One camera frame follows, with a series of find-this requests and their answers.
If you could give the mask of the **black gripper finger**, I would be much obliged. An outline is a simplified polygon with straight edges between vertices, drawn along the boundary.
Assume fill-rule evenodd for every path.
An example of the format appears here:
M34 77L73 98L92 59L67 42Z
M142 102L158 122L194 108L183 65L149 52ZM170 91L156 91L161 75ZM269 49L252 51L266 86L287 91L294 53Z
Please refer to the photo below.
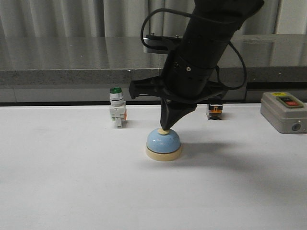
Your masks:
M185 115L195 111L197 104L180 103L176 101L168 102L161 99L160 124L163 130L169 130L177 121Z

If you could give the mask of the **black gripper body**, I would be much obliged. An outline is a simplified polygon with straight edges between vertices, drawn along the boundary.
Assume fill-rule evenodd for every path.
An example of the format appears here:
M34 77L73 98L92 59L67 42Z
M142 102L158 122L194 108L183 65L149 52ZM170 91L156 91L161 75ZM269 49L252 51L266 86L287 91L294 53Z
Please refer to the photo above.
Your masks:
M131 81L129 93L132 99L149 95L184 104L197 104L215 96L223 98L228 90L209 81L213 70L191 65L178 54L168 54L161 75Z

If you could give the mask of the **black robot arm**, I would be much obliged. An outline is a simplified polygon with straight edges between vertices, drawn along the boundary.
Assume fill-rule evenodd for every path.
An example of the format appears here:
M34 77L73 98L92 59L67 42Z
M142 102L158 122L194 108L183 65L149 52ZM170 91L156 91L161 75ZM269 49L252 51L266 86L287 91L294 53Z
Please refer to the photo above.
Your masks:
M210 77L218 72L218 62L231 38L244 21L264 5L262 0L197 0L192 13L169 10L189 18L182 38L141 35L151 51L167 53L159 76L133 80L131 98L141 95L161 99L160 124L169 130L178 120L193 112L200 102L221 100L231 87Z

